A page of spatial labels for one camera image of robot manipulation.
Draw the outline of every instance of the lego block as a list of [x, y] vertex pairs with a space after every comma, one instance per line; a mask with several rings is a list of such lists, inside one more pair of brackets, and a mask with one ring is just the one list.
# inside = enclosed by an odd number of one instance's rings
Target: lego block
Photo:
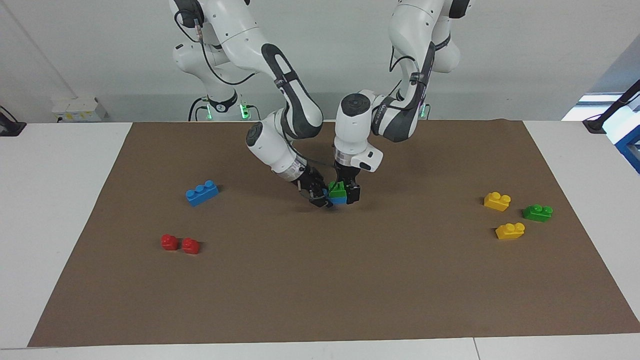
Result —
[[200, 243], [192, 238], [186, 238], [182, 241], [182, 250], [187, 254], [198, 254], [200, 251]]
[[516, 224], [504, 224], [495, 230], [495, 234], [500, 240], [517, 239], [524, 235], [525, 226], [519, 222]]
[[341, 181], [341, 182], [339, 182], [337, 184], [335, 183], [335, 181], [330, 182], [329, 183], [329, 190], [330, 190], [329, 198], [339, 199], [339, 198], [342, 198], [342, 197], [343, 198], [347, 197], [347, 190], [344, 188], [344, 181]]
[[187, 191], [187, 201], [191, 206], [198, 206], [211, 199], [219, 193], [218, 187], [211, 180], [207, 180], [204, 185], [196, 186], [195, 190]]
[[522, 217], [527, 220], [537, 222], [547, 222], [551, 218], [554, 210], [550, 206], [531, 205], [522, 210]]
[[164, 250], [178, 250], [178, 239], [169, 234], [162, 235], [161, 245]]
[[500, 195], [499, 192], [489, 193], [484, 197], [484, 206], [497, 211], [505, 211], [511, 203], [509, 195]]
[[331, 201], [333, 205], [343, 205], [347, 203], [347, 197], [330, 197], [329, 201]]

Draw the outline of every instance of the white wall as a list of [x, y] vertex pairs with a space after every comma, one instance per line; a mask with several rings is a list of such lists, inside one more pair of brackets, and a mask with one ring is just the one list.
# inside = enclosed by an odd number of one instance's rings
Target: white wall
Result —
[[[113, 120], [184, 120], [199, 81], [173, 64], [184, 41], [168, 1], [2, 0], [79, 95], [96, 95]], [[263, 32], [296, 67], [325, 117], [342, 96], [386, 92], [387, 23], [394, 0], [253, 0]], [[433, 118], [559, 120], [640, 32], [637, 0], [478, 0], [453, 37], [463, 60], [435, 74]], [[51, 120], [68, 93], [0, 6], [0, 102], [22, 119]], [[261, 112], [283, 100], [266, 76], [240, 86]]]
[[640, 79], [640, 36], [629, 45], [589, 92], [625, 92]]

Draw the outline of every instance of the green lego block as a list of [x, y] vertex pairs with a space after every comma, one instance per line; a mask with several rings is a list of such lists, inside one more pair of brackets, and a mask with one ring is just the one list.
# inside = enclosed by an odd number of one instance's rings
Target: green lego block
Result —
[[531, 205], [522, 210], [522, 216], [527, 220], [537, 222], [547, 222], [551, 218], [554, 210], [550, 206]]
[[335, 183], [335, 181], [330, 182], [329, 191], [331, 191], [329, 193], [329, 197], [347, 197], [347, 190], [344, 189], [344, 181], [341, 181], [337, 184]]

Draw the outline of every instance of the red lego block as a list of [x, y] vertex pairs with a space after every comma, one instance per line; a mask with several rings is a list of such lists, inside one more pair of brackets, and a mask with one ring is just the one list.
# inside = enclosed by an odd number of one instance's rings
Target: red lego block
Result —
[[198, 254], [200, 251], [200, 243], [191, 238], [186, 238], [182, 241], [182, 249], [187, 254]]
[[162, 235], [162, 248], [164, 250], [178, 250], [178, 239], [169, 234]]

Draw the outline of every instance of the white table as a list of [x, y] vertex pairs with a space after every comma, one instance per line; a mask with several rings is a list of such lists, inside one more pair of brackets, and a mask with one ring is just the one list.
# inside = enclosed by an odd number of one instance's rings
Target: white table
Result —
[[[581, 123], [526, 122], [640, 317], [640, 176]], [[131, 124], [30, 124], [0, 138], [0, 359], [640, 359], [640, 334], [24, 349]]]

